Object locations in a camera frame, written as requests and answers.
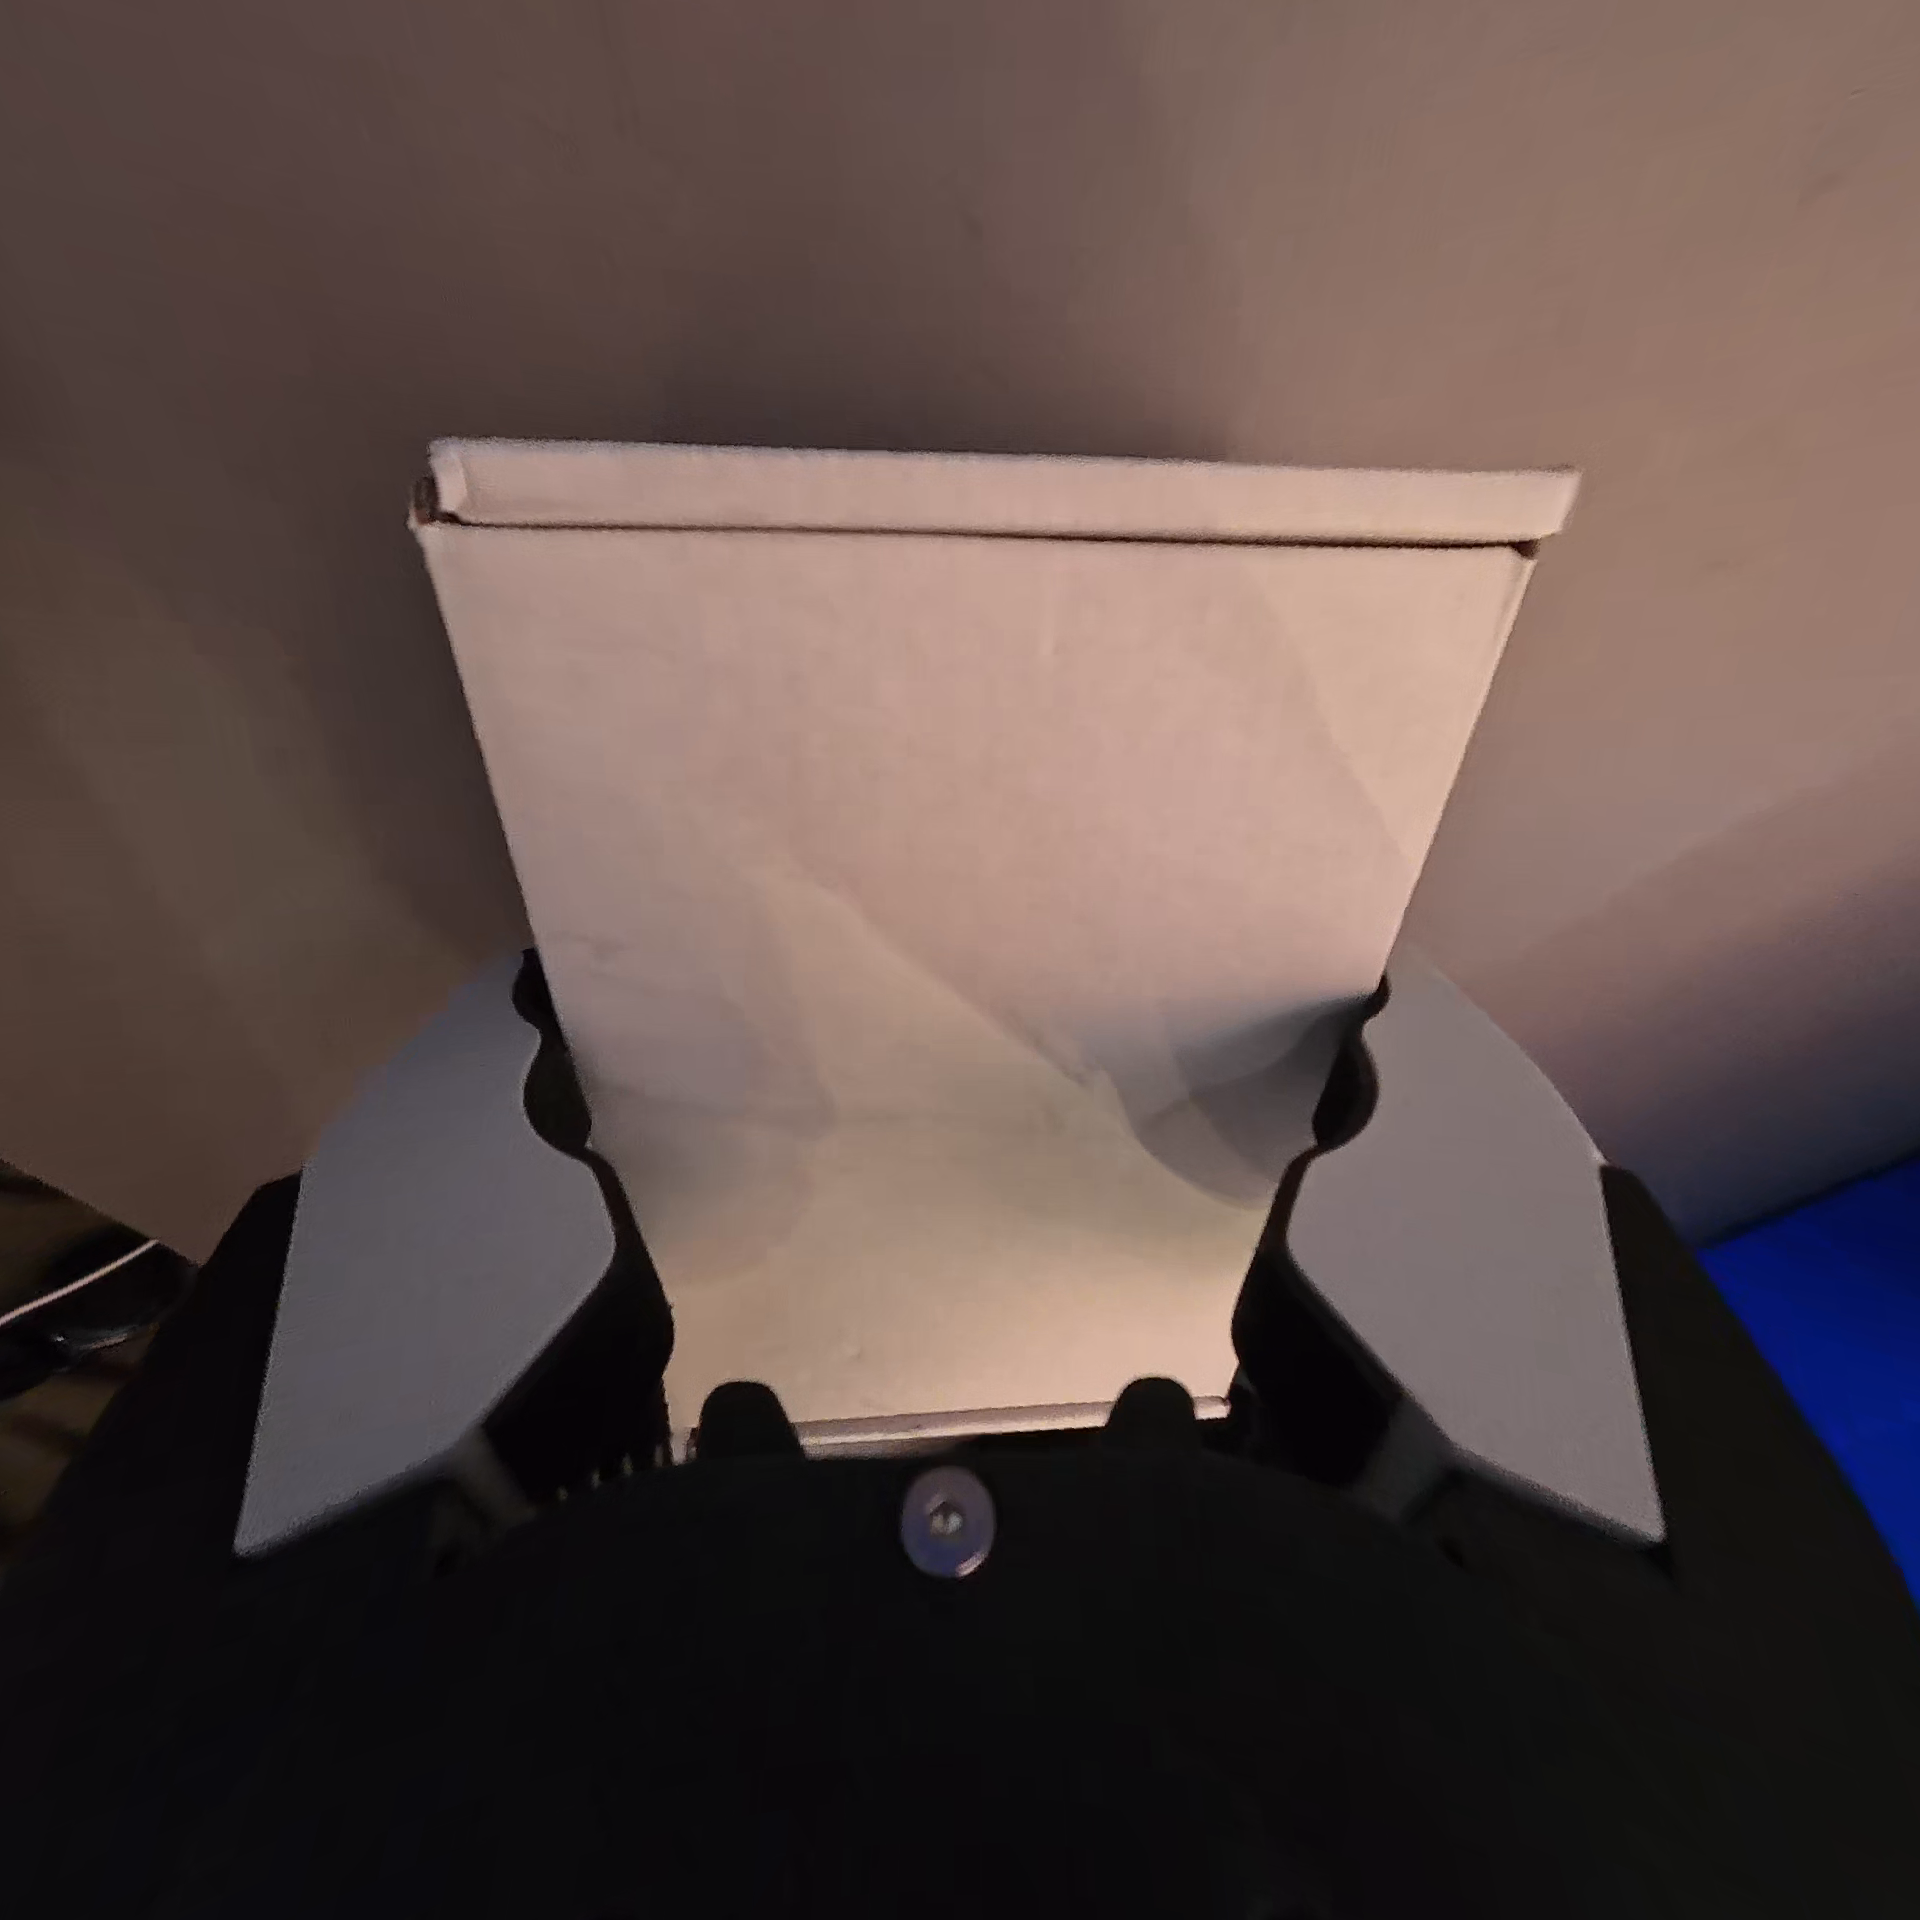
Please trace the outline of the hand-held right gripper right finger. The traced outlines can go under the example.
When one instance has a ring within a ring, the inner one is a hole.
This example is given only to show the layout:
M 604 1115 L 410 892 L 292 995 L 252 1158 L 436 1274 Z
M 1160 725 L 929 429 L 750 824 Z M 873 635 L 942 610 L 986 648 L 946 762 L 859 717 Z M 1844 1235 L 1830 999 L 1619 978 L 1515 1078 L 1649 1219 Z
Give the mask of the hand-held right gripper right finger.
M 1390 1519 L 1485 1480 L 1666 1535 L 1601 1151 L 1418 948 L 1336 1047 L 1235 1318 L 1253 1450 Z

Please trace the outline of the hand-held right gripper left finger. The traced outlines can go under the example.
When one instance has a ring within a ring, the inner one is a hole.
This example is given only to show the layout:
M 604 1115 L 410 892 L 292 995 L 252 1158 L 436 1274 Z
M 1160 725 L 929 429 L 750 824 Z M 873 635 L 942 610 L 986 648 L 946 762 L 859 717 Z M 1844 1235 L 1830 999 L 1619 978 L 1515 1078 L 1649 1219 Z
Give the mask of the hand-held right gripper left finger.
M 653 1468 L 669 1309 L 538 948 L 461 986 L 309 1155 L 233 1550 L 424 1484 L 485 1519 Z

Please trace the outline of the blue plastic bin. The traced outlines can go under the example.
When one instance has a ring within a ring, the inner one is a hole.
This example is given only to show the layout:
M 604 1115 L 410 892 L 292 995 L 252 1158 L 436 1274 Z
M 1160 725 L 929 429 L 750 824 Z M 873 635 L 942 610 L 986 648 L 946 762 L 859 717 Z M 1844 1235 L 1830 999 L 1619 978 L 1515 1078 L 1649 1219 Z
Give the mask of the blue plastic bin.
M 1918 1589 L 1918 1158 L 1701 1251 Z

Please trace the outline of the white cardboard mailer box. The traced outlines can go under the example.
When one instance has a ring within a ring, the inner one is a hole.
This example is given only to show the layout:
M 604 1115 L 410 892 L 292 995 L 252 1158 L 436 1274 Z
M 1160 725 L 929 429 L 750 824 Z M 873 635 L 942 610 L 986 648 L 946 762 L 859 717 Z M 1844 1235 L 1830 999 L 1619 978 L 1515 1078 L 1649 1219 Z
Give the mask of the white cardboard mailer box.
M 436 438 L 675 1432 L 1228 1389 L 1573 469 Z

